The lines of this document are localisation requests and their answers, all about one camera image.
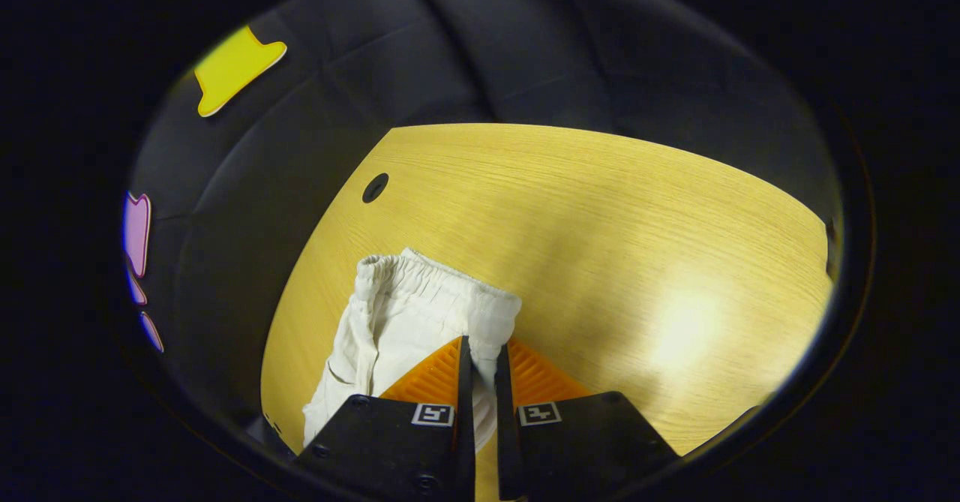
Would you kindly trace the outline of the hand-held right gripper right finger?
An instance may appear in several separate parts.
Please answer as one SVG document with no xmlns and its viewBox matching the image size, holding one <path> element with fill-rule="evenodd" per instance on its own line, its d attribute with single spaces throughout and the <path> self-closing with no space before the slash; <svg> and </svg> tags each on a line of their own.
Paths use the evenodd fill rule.
<svg viewBox="0 0 960 502">
<path fill-rule="evenodd" d="M 518 501 L 615 501 L 680 457 L 617 390 L 591 392 L 510 339 L 495 372 L 499 495 Z"/>
</svg>

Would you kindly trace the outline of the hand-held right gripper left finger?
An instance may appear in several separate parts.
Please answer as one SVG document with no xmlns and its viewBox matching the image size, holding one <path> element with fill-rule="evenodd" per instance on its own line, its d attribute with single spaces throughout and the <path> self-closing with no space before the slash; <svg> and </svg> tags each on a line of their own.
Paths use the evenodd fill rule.
<svg viewBox="0 0 960 502">
<path fill-rule="evenodd" d="M 465 335 L 383 395 L 351 395 L 295 459 L 349 501 L 473 501 L 473 366 Z"/>
</svg>

